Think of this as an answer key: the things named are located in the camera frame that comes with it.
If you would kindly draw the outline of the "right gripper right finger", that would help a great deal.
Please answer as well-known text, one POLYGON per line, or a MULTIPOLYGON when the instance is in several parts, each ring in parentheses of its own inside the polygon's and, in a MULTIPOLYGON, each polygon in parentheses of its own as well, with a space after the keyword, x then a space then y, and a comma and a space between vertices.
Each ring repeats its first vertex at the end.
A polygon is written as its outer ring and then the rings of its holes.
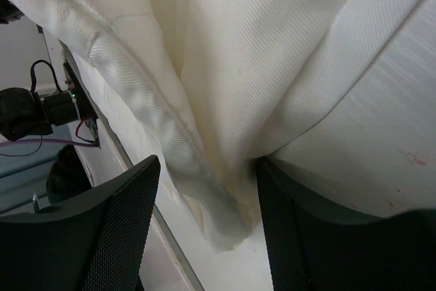
POLYGON ((333 202, 257 162, 276 290, 434 290, 435 211, 380 218, 333 202))

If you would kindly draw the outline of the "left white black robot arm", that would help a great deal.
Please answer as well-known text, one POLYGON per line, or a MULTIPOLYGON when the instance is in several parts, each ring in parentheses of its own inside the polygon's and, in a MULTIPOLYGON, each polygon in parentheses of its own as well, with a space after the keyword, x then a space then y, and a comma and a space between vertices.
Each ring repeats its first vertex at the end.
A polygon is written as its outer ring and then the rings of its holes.
POLYGON ((27 136, 47 136, 54 126, 65 125, 84 117, 84 106, 78 94, 62 90, 53 66, 46 60, 34 62, 30 68, 31 87, 11 87, 1 91, 1 135, 9 141, 27 136), (39 95, 36 92, 35 67, 43 63, 52 73, 55 93, 39 95))

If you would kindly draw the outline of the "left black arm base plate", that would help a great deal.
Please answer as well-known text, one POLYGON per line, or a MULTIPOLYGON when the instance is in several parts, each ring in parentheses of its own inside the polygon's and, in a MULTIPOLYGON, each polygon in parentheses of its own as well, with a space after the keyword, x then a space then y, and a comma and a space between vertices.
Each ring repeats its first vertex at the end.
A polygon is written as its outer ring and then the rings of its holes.
POLYGON ((63 64, 65 83, 78 109, 78 124, 74 130, 74 136, 82 142, 99 147, 98 115, 82 85, 80 72, 72 53, 68 49, 65 49, 63 53, 65 56, 63 64))

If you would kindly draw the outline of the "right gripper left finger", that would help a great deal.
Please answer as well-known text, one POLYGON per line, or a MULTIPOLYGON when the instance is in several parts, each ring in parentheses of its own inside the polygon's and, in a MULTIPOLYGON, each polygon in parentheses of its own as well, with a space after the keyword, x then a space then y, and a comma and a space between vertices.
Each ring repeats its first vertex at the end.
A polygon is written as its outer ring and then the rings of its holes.
POLYGON ((2 290, 135 290, 161 166, 123 174, 42 209, 1 218, 2 290))

